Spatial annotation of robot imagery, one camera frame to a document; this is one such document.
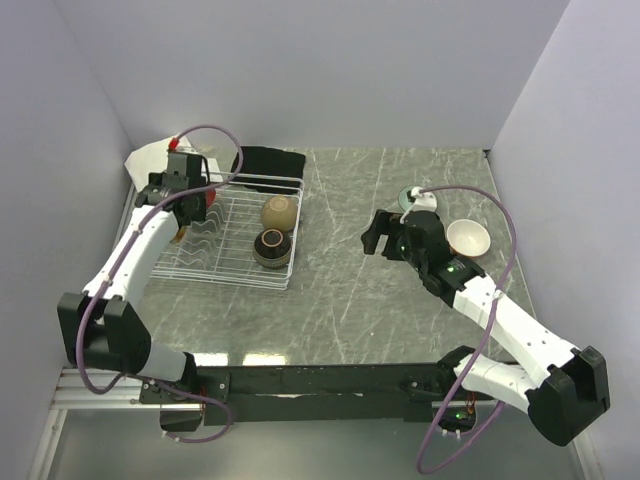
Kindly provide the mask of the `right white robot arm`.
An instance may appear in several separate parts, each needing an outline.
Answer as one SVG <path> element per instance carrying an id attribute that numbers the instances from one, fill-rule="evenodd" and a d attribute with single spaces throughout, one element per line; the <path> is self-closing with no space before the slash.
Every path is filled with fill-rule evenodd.
<path id="1" fill-rule="evenodd" d="M 438 215 L 429 211 L 375 212 L 362 234 L 365 254 L 387 238 L 383 257 L 407 262 L 425 289 L 490 331 L 514 364 L 458 348 L 444 358 L 440 391 L 460 398 L 489 395 L 526 413 L 538 432 L 557 446 L 569 444 L 610 407 L 604 356 L 579 348 L 548 330 L 497 287 L 471 258 L 455 254 Z"/>

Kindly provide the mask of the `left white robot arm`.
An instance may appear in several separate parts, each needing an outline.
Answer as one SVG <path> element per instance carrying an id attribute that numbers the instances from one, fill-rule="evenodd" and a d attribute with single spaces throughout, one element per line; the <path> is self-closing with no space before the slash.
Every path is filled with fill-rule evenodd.
<path id="1" fill-rule="evenodd" d="M 164 382 L 176 401 L 201 387 L 192 354 L 152 340 L 136 312 L 160 254 L 179 230 L 206 216 L 203 156 L 172 151 L 137 195 L 129 224 L 100 272 L 79 293 L 66 293 L 57 315 L 68 360 L 76 367 Z"/>

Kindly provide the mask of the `light blue bowl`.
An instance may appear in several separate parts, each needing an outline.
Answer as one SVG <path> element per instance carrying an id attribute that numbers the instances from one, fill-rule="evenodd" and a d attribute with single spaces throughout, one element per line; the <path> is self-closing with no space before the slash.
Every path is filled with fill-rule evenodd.
<path id="1" fill-rule="evenodd" d="M 398 204 L 403 211 L 410 209 L 413 205 L 418 204 L 425 207 L 429 211 L 435 211 L 438 206 L 436 196 L 431 192 L 421 192 L 419 186 L 408 186 L 403 188 L 398 195 Z"/>

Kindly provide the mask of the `dark red bowl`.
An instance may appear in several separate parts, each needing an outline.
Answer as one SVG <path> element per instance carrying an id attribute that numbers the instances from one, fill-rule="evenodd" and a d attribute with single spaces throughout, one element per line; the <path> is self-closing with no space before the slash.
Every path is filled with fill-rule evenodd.
<path id="1" fill-rule="evenodd" d="M 206 207 L 209 208 L 215 201 L 216 198 L 216 190 L 215 189 L 210 189 L 206 192 L 205 195 L 205 200 L 206 200 Z"/>

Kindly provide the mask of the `beige floral bowl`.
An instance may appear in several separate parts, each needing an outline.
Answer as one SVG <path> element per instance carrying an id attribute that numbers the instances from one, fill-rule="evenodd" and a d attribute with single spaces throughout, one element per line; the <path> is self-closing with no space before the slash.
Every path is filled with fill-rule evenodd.
<path id="1" fill-rule="evenodd" d="M 188 232 L 189 227 L 188 226 L 183 226 L 181 227 L 178 232 L 176 233 L 176 235 L 173 237 L 173 239 L 171 240 L 171 242 L 173 244 L 180 244 L 183 240 L 183 238 L 185 237 L 186 233 Z"/>

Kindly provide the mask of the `orange bowl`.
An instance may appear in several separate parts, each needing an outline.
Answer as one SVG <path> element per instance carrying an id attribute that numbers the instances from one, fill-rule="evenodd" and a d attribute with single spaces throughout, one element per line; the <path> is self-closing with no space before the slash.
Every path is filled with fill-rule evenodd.
<path id="1" fill-rule="evenodd" d="M 446 239 L 453 252 L 471 258 L 484 255 L 491 246 L 486 228 L 469 219 L 452 222 L 446 229 Z"/>

